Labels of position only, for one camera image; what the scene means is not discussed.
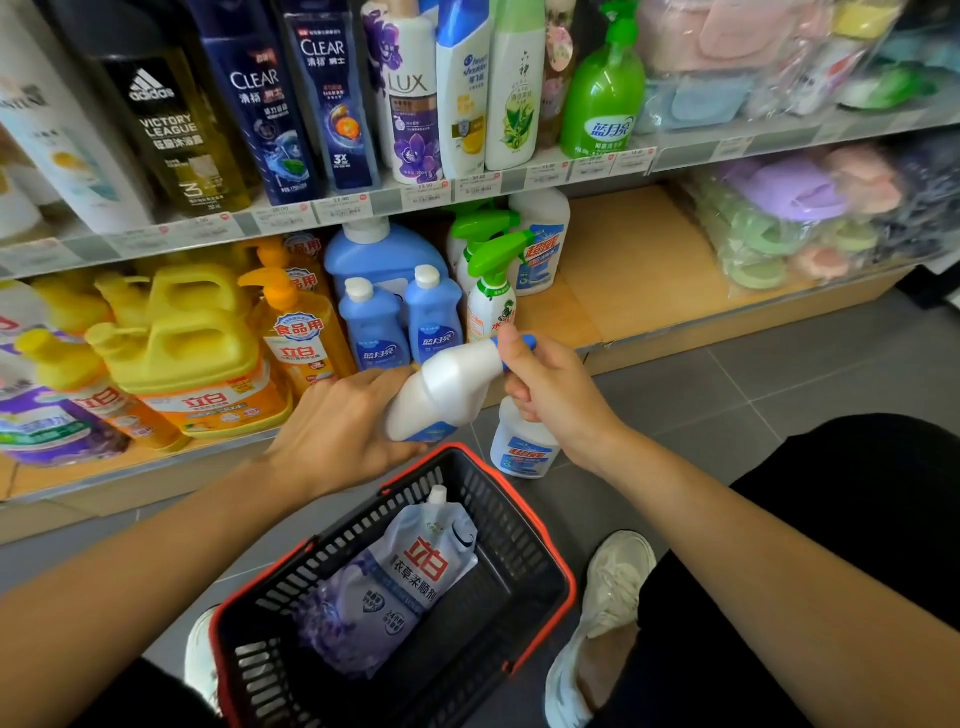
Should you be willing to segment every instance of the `green spray nozzle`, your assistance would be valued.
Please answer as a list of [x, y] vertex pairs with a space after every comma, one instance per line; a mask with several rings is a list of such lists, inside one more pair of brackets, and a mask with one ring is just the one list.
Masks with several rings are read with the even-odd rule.
[[467, 267], [472, 278], [483, 279], [492, 287], [507, 282], [507, 269], [537, 236], [530, 231], [511, 232], [486, 243], [477, 251]]

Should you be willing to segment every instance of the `shopping basket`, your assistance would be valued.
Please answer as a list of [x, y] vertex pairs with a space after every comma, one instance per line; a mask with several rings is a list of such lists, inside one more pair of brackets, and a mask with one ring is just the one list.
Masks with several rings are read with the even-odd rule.
[[[479, 563], [373, 679], [348, 680], [300, 643], [293, 615], [435, 484], [476, 524]], [[220, 706], [234, 728], [453, 728], [520, 668], [576, 592], [570, 568], [513, 486], [464, 446], [446, 445], [218, 608], [210, 638]]]

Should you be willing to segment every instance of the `purple item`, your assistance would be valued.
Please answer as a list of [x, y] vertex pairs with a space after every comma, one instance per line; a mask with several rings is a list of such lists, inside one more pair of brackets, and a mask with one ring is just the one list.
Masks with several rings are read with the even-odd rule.
[[768, 215], [800, 223], [847, 213], [847, 201], [829, 175], [803, 155], [772, 163], [763, 158], [724, 162], [717, 177]]
[[130, 439], [82, 407], [26, 379], [0, 386], [0, 451], [56, 467], [119, 455]]

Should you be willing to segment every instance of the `forearm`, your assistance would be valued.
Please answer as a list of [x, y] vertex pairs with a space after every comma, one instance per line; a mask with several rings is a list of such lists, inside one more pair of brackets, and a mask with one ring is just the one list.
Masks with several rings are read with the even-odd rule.
[[0, 599], [0, 725], [68, 724], [290, 510], [261, 461]]
[[605, 450], [602, 475], [815, 723], [960, 714], [958, 633], [656, 443], [624, 432]]

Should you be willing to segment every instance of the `fabric softener pouch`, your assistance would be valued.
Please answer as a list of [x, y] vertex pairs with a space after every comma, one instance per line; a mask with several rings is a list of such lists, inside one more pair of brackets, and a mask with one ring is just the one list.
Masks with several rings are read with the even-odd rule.
[[387, 532], [317, 588], [300, 607], [302, 640], [350, 678], [383, 667], [434, 604], [473, 567], [477, 529], [460, 503], [434, 486]]

